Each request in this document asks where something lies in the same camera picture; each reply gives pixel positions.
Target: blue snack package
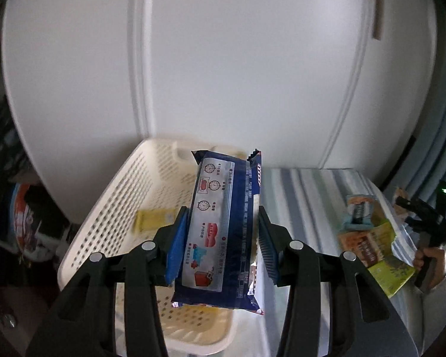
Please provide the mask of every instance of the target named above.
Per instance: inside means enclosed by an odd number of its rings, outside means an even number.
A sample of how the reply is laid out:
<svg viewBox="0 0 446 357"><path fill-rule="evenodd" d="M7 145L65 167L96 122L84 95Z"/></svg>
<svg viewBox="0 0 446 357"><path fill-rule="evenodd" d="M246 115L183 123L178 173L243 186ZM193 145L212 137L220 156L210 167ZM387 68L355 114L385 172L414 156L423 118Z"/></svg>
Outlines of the blue snack package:
<svg viewBox="0 0 446 357"><path fill-rule="evenodd" d="M255 299L261 153L194 152L198 177L173 302L245 309Z"/></svg>

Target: blue cartoon illustration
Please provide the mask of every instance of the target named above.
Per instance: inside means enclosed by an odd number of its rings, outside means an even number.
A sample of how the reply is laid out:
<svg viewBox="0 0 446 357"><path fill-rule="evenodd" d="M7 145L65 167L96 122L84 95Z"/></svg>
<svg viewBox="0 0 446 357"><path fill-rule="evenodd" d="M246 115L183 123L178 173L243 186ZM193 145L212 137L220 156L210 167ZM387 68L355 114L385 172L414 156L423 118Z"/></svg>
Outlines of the blue cartoon illustration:
<svg viewBox="0 0 446 357"><path fill-rule="evenodd" d="M197 268L200 266L203 256L206 255L206 249L200 248L197 245L194 245L194 261L191 263L191 268Z"/></svg>

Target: hand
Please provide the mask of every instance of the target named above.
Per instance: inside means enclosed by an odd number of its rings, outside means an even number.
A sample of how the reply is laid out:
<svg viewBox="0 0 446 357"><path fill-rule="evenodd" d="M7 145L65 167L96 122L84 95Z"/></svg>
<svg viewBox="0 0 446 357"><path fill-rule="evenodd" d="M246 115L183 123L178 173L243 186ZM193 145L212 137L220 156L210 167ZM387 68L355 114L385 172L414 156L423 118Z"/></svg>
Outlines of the hand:
<svg viewBox="0 0 446 357"><path fill-rule="evenodd" d="M434 271L434 276L431 282L428 284L428 289L432 289L437 285L439 285L446 276L446 251L437 247L430 247L418 250L415 254L415 260L413 260L413 266L418 271L420 271L421 268L423 267L424 256L436 259L436 268Z"/></svg>

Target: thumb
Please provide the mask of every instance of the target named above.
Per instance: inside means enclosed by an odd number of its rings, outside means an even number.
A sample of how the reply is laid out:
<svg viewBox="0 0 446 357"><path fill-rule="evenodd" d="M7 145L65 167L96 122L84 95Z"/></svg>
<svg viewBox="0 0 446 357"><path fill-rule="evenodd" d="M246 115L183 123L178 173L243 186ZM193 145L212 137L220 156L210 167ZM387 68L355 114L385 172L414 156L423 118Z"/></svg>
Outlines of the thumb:
<svg viewBox="0 0 446 357"><path fill-rule="evenodd" d="M446 251L437 247L424 248L423 254L427 257L434 257L436 260L443 260L446 257Z"/></svg>

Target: clock illustration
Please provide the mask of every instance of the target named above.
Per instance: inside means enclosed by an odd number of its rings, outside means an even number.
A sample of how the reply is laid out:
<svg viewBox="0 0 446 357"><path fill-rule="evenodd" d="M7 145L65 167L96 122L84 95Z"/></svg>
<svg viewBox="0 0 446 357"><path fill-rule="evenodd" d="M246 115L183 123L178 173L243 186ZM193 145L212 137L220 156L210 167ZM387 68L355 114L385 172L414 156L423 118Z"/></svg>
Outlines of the clock illustration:
<svg viewBox="0 0 446 357"><path fill-rule="evenodd" d="M201 211L206 211L209 207L210 207L210 203L206 200L200 201L197 204L197 208L200 209Z"/></svg>
<svg viewBox="0 0 446 357"><path fill-rule="evenodd" d="M220 189L220 183L218 181L216 181L216 180L210 181L210 183L208 184L208 187L211 190L218 190L218 189Z"/></svg>
<svg viewBox="0 0 446 357"><path fill-rule="evenodd" d="M207 164L205 165L205 172L207 173L213 173L215 170L215 165L213 164Z"/></svg>

